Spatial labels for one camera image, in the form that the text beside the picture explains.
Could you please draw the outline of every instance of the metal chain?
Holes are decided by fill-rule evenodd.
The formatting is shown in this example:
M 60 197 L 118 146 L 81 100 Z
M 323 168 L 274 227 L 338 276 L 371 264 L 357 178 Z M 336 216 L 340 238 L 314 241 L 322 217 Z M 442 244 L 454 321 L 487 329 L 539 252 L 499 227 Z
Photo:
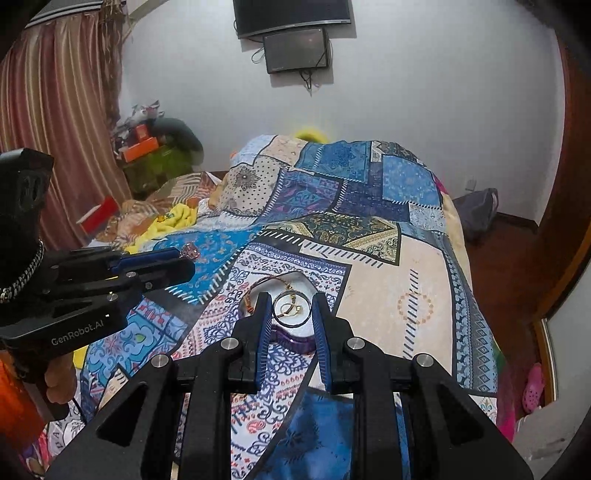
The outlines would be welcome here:
M 9 303 L 11 300 L 16 298 L 16 296 L 29 282 L 29 280 L 37 270 L 37 267 L 39 267 L 39 265 L 41 264 L 44 254 L 45 247 L 43 245 L 43 242 L 39 240 L 39 247 L 37 248 L 37 252 L 33 257 L 33 260 L 31 260 L 31 263 L 29 263 L 29 266 L 16 279 L 16 281 L 12 285 L 10 285 L 9 287 L 4 287 L 2 290 L 0 290 L 0 303 Z

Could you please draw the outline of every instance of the television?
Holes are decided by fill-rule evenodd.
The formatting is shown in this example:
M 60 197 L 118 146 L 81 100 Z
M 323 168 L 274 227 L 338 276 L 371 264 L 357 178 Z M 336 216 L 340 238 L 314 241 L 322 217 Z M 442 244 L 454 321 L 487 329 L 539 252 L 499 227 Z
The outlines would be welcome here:
M 267 73 L 329 67 L 324 28 L 287 30 L 263 36 Z
M 284 28 L 351 23 L 348 0 L 234 0 L 238 38 Z

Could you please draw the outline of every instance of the wall outlet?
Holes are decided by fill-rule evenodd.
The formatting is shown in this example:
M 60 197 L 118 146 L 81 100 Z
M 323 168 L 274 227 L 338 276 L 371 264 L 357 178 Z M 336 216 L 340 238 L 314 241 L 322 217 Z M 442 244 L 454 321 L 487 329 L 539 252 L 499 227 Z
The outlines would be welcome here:
M 474 192 L 476 190 L 476 179 L 467 179 L 465 188 L 468 192 Z

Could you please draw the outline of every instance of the purple band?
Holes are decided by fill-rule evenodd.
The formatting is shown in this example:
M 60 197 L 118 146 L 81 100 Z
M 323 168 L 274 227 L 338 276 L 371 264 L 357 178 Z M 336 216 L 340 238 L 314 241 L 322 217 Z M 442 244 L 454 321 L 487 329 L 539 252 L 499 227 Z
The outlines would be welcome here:
M 300 353 L 302 355 L 316 350 L 314 336 L 296 337 L 290 335 L 278 325 L 273 325 L 271 327 L 271 342 L 277 342 L 283 348 L 287 348 L 290 352 Z

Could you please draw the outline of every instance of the human hand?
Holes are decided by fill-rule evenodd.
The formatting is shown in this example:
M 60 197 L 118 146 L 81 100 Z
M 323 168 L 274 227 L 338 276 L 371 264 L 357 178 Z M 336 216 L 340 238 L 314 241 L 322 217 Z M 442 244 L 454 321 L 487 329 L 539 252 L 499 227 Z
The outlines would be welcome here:
M 76 370 L 72 359 L 74 353 L 68 353 L 49 362 L 45 372 L 47 385 L 47 399 L 52 403 L 68 403 L 76 393 Z M 0 361 L 6 366 L 8 372 L 16 377 L 12 357 L 8 352 L 0 352 Z

